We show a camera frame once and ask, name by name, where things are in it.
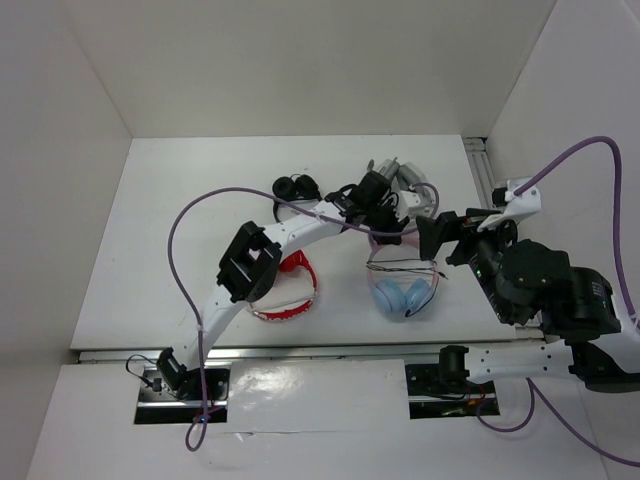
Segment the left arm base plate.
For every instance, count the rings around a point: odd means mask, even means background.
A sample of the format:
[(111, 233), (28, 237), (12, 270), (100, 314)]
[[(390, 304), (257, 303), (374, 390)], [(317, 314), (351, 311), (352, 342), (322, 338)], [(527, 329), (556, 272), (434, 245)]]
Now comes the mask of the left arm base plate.
[[(191, 424), (202, 409), (199, 377), (196, 384), (185, 393), (172, 390), (156, 368), (147, 365), (136, 374), (140, 380), (134, 423), (136, 425)], [(230, 367), (215, 366), (205, 370), (210, 423), (226, 423)]]

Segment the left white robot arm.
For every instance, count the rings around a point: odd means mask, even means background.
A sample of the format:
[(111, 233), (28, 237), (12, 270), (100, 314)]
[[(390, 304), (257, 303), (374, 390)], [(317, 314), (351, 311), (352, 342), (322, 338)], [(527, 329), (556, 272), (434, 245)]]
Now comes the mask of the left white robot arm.
[(273, 287), (282, 261), (322, 239), (347, 230), (368, 234), (374, 240), (398, 244), (410, 233), (409, 217), (388, 196), (391, 181), (370, 172), (357, 183), (324, 197), (305, 210), (294, 205), (297, 215), (267, 226), (248, 221), (239, 227), (219, 262), (213, 290), (199, 308), (188, 293), (176, 269), (174, 240), (178, 226), (198, 203), (223, 193), (239, 192), (262, 197), (264, 192), (244, 187), (226, 187), (203, 194), (187, 204), (174, 220), (168, 235), (170, 272), (193, 311), (196, 327), (180, 333), (163, 349), (157, 361), (163, 389), (176, 399), (207, 393), (205, 359), (231, 321), (250, 303), (264, 297)]

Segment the pink blue cat-ear headphones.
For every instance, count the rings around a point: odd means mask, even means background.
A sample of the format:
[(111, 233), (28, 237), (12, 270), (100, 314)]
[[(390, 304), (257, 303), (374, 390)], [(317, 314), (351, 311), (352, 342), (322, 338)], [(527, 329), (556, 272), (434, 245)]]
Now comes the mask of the pink blue cat-ear headphones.
[[(427, 260), (425, 266), (388, 267), (385, 263), (417, 263), (419, 258), (393, 258), (377, 260), (385, 245), (376, 245), (367, 238), (370, 253), (365, 263), (371, 296), (377, 308), (387, 315), (410, 318), (420, 313), (436, 296), (439, 282), (445, 278), (435, 260)], [(404, 287), (391, 274), (411, 274), (415, 278)]]

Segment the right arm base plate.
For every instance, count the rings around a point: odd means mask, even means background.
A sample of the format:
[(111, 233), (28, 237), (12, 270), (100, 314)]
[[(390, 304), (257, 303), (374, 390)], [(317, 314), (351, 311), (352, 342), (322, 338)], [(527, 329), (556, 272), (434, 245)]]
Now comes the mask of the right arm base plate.
[(406, 364), (405, 376), (412, 420), (500, 415), (493, 382), (445, 384), (436, 364)]

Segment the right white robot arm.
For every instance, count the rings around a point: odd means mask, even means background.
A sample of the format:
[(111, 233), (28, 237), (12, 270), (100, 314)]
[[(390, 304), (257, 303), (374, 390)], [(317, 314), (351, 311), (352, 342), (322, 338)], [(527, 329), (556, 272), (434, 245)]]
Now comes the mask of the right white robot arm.
[(419, 252), (432, 260), (452, 243), (450, 266), (470, 268), (497, 319), (524, 325), (538, 317), (548, 344), (508, 348), (449, 345), (439, 352), (436, 379), (448, 392), (501, 378), (576, 378), (599, 393), (639, 389), (639, 337), (610, 282), (571, 265), (562, 250), (518, 237), (514, 220), (483, 227), (490, 211), (443, 212), (417, 219)]

